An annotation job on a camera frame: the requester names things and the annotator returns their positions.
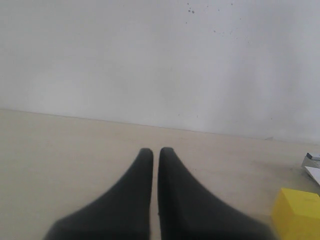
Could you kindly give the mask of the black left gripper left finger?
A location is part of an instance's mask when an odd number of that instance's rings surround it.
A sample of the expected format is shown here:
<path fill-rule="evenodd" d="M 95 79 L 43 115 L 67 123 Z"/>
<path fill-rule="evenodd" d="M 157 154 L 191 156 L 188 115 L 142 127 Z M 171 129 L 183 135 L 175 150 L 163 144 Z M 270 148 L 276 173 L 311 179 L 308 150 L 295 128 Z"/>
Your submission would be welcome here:
<path fill-rule="evenodd" d="M 148 240 L 154 156 L 142 148 L 125 174 L 87 206 L 57 220 L 46 240 Z"/>

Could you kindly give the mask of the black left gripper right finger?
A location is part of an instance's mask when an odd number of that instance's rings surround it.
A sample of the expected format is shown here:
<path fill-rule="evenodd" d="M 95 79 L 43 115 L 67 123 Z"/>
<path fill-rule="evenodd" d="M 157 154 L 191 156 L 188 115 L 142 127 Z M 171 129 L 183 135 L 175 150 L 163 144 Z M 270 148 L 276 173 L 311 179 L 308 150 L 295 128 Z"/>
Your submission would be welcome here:
<path fill-rule="evenodd" d="M 201 185 L 171 147 L 160 150 L 157 199 L 163 240 L 275 239 L 267 225 Z"/>

